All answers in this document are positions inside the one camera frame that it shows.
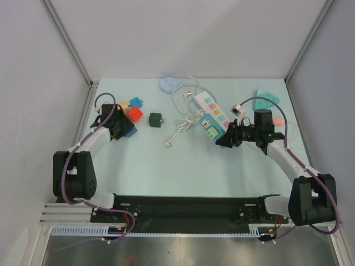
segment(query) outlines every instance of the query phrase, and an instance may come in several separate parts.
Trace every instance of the power outlet socket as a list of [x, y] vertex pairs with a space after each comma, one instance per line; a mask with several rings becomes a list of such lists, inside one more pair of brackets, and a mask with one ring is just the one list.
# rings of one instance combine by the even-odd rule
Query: power outlet socket
[[203, 119], [203, 121], [201, 122], [201, 125], [204, 126], [204, 128], [208, 128], [211, 125], [210, 120], [208, 120], [207, 118]]

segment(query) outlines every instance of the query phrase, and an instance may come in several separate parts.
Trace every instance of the black robotic arm joint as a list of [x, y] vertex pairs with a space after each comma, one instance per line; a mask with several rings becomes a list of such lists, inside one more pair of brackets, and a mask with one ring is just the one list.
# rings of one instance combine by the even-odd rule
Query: black robotic arm joint
[[[318, 175], [318, 178], [330, 190], [335, 202], [337, 201], [335, 179], [329, 175]], [[293, 181], [288, 212], [295, 225], [335, 221], [336, 216], [330, 198], [313, 177], [299, 177]]]
[[[53, 156], [53, 193], [56, 197], [63, 197], [61, 181], [68, 155], [69, 151], [57, 151]], [[73, 198], [89, 200], [94, 196], [97, 182], [89, 151], [74, 153], [65, 174], [65, 194], [70, 200], [73, 200]]]
[[[123, 109], [120, 105], [115, 106], [118, 106], [119, 108], [114, 109], [112, 116], [103, 125], [103, 127], [106, 127], [110, 130], [111, 139], [119, 140], [134, 127], [134, 124], [124, 114]], [[101, 122], [104, 121], [112, 111], [112, 108], [112, 104], [103, 104], [101, 106], [102, 114], [96, 117], [94, 123], [90, 127], [98, 126], [100, 124], [99, 120]]]

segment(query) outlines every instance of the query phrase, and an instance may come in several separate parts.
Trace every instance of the power strip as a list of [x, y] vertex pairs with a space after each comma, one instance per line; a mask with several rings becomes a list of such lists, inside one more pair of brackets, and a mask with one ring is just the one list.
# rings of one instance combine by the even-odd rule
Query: power strip
[[194, 97], [194, 100], [206, 114], [210, 114], [213, 119], [216, 120], [216, 122], [221, 126], [224, 132], [227, 131], [230, 120], [219, 108], [217, 103], [213, 100], [213, 97], [211, 97], [211, 95], [209, 95], [207, 91], [197, 94]]
[[[263, 89], [257, 89], [255, 96], [260, 96], [264, 98], [268, 98], [272, 100], [274, 103], [279, 103], [280, 99], [276, 97], [275, 95], [268, 93], [266, 90]], [[253, 103], [253, 111], [259, 110], [259, 109], [266, 109], [273, 107], [273, 104], [267, 100], [262, 100], [262, 99], [255, 99]]]

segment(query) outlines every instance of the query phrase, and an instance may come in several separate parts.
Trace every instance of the orange cube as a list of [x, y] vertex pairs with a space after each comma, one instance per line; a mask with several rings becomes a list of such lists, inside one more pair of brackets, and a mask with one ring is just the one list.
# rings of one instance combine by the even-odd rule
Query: orange cube
[[137, 122], [142, 117], [143, 113], [137, 106], [135, 106], [128, 110], [126, 115], [132, 122]]

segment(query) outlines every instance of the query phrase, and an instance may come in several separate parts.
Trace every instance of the electrical plug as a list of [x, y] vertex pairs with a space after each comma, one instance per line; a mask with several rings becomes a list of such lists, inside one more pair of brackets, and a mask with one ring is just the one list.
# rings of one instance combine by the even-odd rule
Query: electrical plug
[[143, 116], [143, 113], [141, 110], [139, 110], [137, 106], [135, 106], [132, 109], [128, 110], [127, 116], [131, 121], [137, 122]]
[[123, 112], [126, 114], [129, 110], [129, 105], [126, 101], [118, 101], [116, 104], [118, 104], [119, 106], [121, 106]]
[[150, 127], [161, 127], [161, 124], [165, 122], [165, 119], [163, 119], [160, 113], [151, 112], [148, 122]]
[[143, 106], [143, 100], [139, 99], [138, 97], [135, 97], [129, 101], [129, 107], [133, 108], [137, 106], [138, 108], [141, 108]]

